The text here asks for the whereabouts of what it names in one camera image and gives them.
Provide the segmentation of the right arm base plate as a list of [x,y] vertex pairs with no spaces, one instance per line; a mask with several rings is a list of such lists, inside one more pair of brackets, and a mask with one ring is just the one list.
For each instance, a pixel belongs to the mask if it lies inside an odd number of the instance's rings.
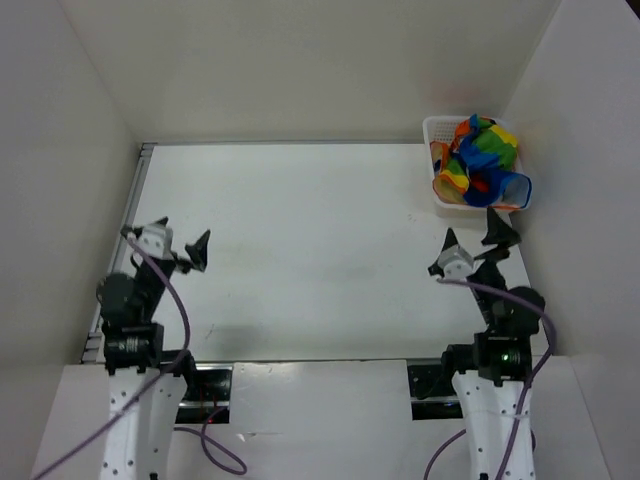
[[461,419],[459,400],[440,363],[408,362],[407,377],[414,421]]

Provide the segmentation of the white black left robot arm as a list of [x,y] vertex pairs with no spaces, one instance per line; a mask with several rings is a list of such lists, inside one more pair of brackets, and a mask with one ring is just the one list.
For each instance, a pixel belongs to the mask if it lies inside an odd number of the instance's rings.
[[164,294],[178,296],[174,272],[203,272],[210,234],[179,255],[167,218],[120,231],[132,247],[134,272],[113,272],[96,288],[108,373],[109,427],[103,479],[163,479],[179,405],[196,394],[200,376],[187,345],[164,347],[164,327],[153,316]]

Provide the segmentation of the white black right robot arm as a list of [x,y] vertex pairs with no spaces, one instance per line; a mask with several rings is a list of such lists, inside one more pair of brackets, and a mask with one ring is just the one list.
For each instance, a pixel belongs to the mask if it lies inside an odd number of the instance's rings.
[[460,403],[471,478],[533,479],[531,339],[546,302],[529,286],[508,287],[498,264],[521,237],[494,208],[487,209],[486,224],[485,252],[470,254],[449,229],[427,269],[447,285],[470,289],[486,325],[471,343],[446,348],[438,378]]

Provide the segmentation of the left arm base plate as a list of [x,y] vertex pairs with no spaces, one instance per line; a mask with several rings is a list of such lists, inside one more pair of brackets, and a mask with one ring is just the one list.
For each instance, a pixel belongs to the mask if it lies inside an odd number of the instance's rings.
[[231,364],[198,363],[194,380],[179,404],[179,425],[228,424],[233,366]]

